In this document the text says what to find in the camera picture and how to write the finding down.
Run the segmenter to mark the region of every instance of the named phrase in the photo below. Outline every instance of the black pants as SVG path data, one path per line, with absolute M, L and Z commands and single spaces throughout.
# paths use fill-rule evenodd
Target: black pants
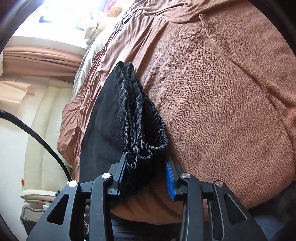
M 115 241 L 171 241 L 178 240 L 180 223 L 153 225 L 132 222 L 111 215 Z
M 135 79 L 133 65 L 114 67 L 97 97 L 81 144 L 80 182 L 108 172 L 124 153 L 136 189 L 164 163 L 165 125 Z

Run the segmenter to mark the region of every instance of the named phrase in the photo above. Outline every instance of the white chair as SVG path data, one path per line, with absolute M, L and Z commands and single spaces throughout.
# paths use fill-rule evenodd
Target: white chair
M 71 101 L 72 88 L 72 84 L 50 80 L 31 126 L 58 154 L 70 174 L 72 168 L 57 151 L 57 140 L 62 110 Z M 52 202 L 56 192 L 67 185 L 66 175 L 58 162 L 31 136 L 26 148 L 24 180 L 21 197 L 28 203 Z

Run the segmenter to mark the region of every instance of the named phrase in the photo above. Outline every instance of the metal rivet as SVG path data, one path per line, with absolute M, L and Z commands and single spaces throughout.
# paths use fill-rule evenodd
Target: metal rivet
M 75 180 L 72 180 L 72 181 L 69 182 L 69 186 L 72 187 L 72 188 L 73 188 L 73 187 L 76 187 L 77 184 L 78 184 L 78 182 L 75 181 Z
M 191 175 L 190 175 L 189 173 L 184 172 L 184 173 L 182 174 L 182 177 L 185 178 L 185 179 L 188 179 L 188 178 L 191 177 Z
M 218 187 L 222 187 L 224 184 L 222 181 L 215 181 L 215 185 Z
M 110 178 L 110 177 L 111 177 L 111 174 L 108 173 L 108 172 L 102 174 L 102 178 L 104 178 L 104 179 L 108 179 L 108 178 Z

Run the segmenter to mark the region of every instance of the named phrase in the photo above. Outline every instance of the brown fleece blanket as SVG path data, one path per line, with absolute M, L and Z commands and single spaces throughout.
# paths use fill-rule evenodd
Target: brown fleece blanket
M 58 150 L 74 178 L 92 107 L 123 61 L 135 66 L 185 171 L 223 180 L 247 208 L 287 187 L 295 176 L 296 58 L 273 24 L 247 1 L 141 0 L 130 15 L 64 108 Z M 112 212 L 174 223 L 182 203 L 170 201 L 158 176 Z

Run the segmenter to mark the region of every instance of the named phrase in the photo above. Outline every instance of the black hose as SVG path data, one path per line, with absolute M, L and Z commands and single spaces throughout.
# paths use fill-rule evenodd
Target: black hose
M 17 117 L 15 117 L 12 114 L 6 112 L 5 110 L 0 110 L 0 118 L 5 119 L 7 121 L 10 121 L 11 123 L 17 125 L 19 128 L 21 128 L 22 130 L 27 132 L 29 135 L 34 137 L 34 139 L 36 141 L 38 141 L 41 145 L 43 145 L 44 148 L 57 160 L 59 165 L 62 167 L 64 173 L 66 174 L 66 177 L 67 177 L 68 181 L 70 182 L 72 180 L 71 175 L 70 175 L 67 167 L 65 166 L 63 161 L 60 159 L 60 157 L 54 152 L 54 150 L 34 130 L 32 130 L 25 123 L 23 123 L 20 119 L 18 119 Z

